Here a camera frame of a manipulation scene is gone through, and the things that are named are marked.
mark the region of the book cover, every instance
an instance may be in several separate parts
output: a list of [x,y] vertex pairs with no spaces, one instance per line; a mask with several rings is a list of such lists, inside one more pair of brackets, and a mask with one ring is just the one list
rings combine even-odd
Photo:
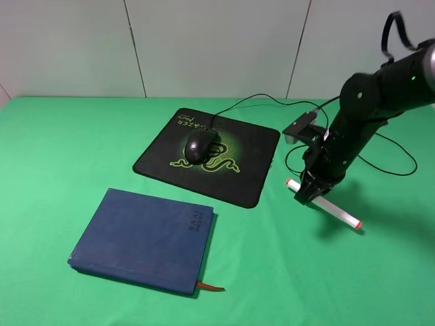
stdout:
[[213,208],[108,189],[68,264],[79,272],[192,295]]

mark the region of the mouse pad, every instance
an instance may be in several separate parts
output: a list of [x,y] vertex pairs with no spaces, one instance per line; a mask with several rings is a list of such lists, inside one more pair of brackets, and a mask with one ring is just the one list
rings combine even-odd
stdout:
[[257,205],[279,140],[275,129],[217,116],[213,128],[219,139],[210,158],[192,165],[184,158],[188,134],[207,127],[212,114],[179,109],[133,170],[146,177],[170,183],[247,209]]

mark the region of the white marker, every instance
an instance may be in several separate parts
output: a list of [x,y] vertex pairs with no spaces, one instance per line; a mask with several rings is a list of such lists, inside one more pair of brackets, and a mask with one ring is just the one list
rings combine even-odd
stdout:
[[[300,188],[300,184],[297,183],[295,180],[288,179],[285,184],[293,191],[297,192]],[[331,202],[328,202],[325,198],[319,196],[313,199],[313,204],[317,205],[321,209],[323,209],[325,212],[330,213],[331,215],[335,216],[337,219],[340,219],[341,221],[345,222],[346,224],[349,224],[351,227],[355,229],[359,229],[362,226],[362,222],[357,220],[352,215],[346,213],[343,209],[335,206]]]

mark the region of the cable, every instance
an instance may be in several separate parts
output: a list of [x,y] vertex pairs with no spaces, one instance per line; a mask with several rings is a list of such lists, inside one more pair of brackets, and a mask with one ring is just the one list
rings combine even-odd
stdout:
[[285,107],[289,107],[290,105],[302,104],[302,103],[308,103],[308,104],[314,105],[314,106],[316,107],[316,109],[317,109],[316,112],[318,112],[318,111],[320,110],[320,111],[322,111],[322,113],[325,115],[325,118],[326,118],[326,128],[329,126],[329,118],[328,118],[328,115],[326,114],[325,110],[322,109],[322,107],[324,107],[324,106],[327,105],[328,103],[324,103],[324,104],[322,104],[322,105],[317,105],[317,104],[315,104],[315,103],[313,103],[313,102],[310,102],[310,101],[298,101],[298,102],[293,102],[293,103],[283,103],[283,102],[278,101],[277,99],[273,98],[272,96],[270,96],[270,95],[268,95],[268,94],[265,94],[265,93],[258,93],[258,94],[254,94],[254,95],[251,95],[251,96],[249,96],[249,97],[246,97],[246,98],[244,98],[243,100],[240,100],[239,102],[237,102],[236,104],[230,106],[229,108],[227,108],[227,109],[225,109],[225,110],[222,110],[222,111],[220,111],[220,112],[217,112],[217,113],[216,113],[216,114],[211,118],[211,121],[210,121],[210,128],[213,128],[213,121],[214,121],[215,117],[217,117],[218,115],[220,115],[220,114],[222,114],[222,113],[224,113],[224,112],[230,111],[231,109],[235,108],[235,107],[236,107],[237,105],[239,105],[240,103],[245,102],[246,100],[249,100],[250,98],[253,98],[253,97],[255,97],[255,96],[260,96],[260,95],[265,96],[265,97],[269,97],[271,100],[274,100],[276,103],[281,104],[281,105],[283,105],[283,106],[285,106]]
[[[317,107],[318,107],[319,109],[321,109],[322,107],[328,105],[329,103],[331,103],[331,102],[333,102],[333,101],[335,101],[335,100],[337,100],[337,99],[339,99],[339,98],[340,98],[339,96],[336,96],[336,97],[334,97],[334,98],[331,98],[329,101],[326,101],[325,103],[323,103],[323,104],[321,104],[321,105],[318,105]],[[378,166],[375,166],[373,163],[370,163],[368,160],[366,160],[365,158],[363,158],[361,155],[358,155],[358,157],[359,157],[361,160],[363,160],[365,163],[367,163],[367,164],[370,165],[371,167],[377,169],[378,171],[381,171],[381,172],[387,173],[388,175],[397,175],[398,177],[407,177],[407,176],[409,176],[409,175],[413,175],[413,174],[417,171],[417,169],[418,169],[418,164],[417,164],[416,159],[415,159],[414,156],[412,156],[412,155],[411,155],[411,154],[410,154],[410,153],[409,153],[409,152],[408,152],[408,151],[407,151],[403,146],[401,146],[401,144],[399,144],[397,141],[394,141],[393,139],[390,139],[390,138],[384,136],[383,134],[379,134],[378,132],[376,132],[375,134],[376,134],[377,136],[380,136],[380,137],[386,139],[387,141],[391,141],[393,144],[397,145],[397,146],[398,146],[402,151],[404,151],[405,154],[406,154],[407,156],[409,156],[409,157],[411,158],[411,160],[414,162],[414,164],[415,164],[414,169],[413,169],[411,172],[409,172],[409,173],[395,173],[395,172],[391,172],[391,171],[383,170],[382,168],[379,168]],[[290,168],[290,167],[288,166],[287,160],[288,160],[290,154],[291,154],[295,149],[298,149],[298,148],[301,148],[301,147],[304,147],[304,146],[306,146],[306,145],[301,145],[301,146],[296,146],[296,147],[294,147],[294,148],[291,149],[291,150],[287,153],[287,155],[285,156],[285,166],[287,167],[287,169],[288,169],[291,173],[293,173],[293,174],[296,175],[297,177],[299,177],[300,175],[297,175],[296,173],[299,173],[299,174],[300,174],[300,173],[302,173],[302,171],[296,171],[296,170]]]
[[407,176],[409,176],[409,175],[413,175],[413,174],[415,173],[415,171],[417,171],[417,169],[418,169],[419,166],[418,166],[418,164],[417,164],[416,159],[415,159],[414,156],[412,156],[412,155],[411,155],[411,154],[410,154],[410,153],[409,153],[405,148],[403,148],[403,146],[401,146],[401,144],[399,144],[397,141],[394,141],[393,139],[390,139],[390,138],[384,136],[383,134],[379,134],[378,132],[376,132],[375,134],[378,135],[378,136],[380,136],[380,137],[382,137],[382,138],[384,138],[384,139],[386,139],[386,140],[388,140],[388,141],[391,141],[392,143],[394,143],[394,144],[396,144],[398,147],[400,147],[401,150],[404,151],[405,154],[406,154],[407,156],[409,156],[409,157],[411,158],[411,160],[414,162],[414,164],[415,164],[414,169],[413,169],[411,172],[409,172],[409,173],[395,173],[395,172],[391,172],[391,171],[383,170],[382,168],[378,168],[378,167],[375,166],[373,163],[370,163],[368,160],[366,160],[365,158],[363,158],[361,155],[358,155],[358,157],[359,157],[361,160],[363,160],[365,163],[367,163],[367,164],[370,165],[371,167],[373,167],[373,168],[375,168],[375,169],[377,169],[377,170],[379,170],[379,171],[381,171],[381,172],[387,173],[388,175],[397,175],[398,177],[407,177]]

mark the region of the green snake graphic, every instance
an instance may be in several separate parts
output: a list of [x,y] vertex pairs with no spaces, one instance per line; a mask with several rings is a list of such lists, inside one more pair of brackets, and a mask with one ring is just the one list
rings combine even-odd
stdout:
[[[223,143],[214,143],[210,150],[210,158],[201,164],[201,168],[206,172],[216,172],[226,167],[228,170],[233,170],[236,173],[240,172],[239,166],[232,158],[222,159],[220,156],[228,151],[228,146]],[[186,159],[180,158],[178,161],[170,162],[169,165],[180,168],[191,168],[194,165],[189,163]]]

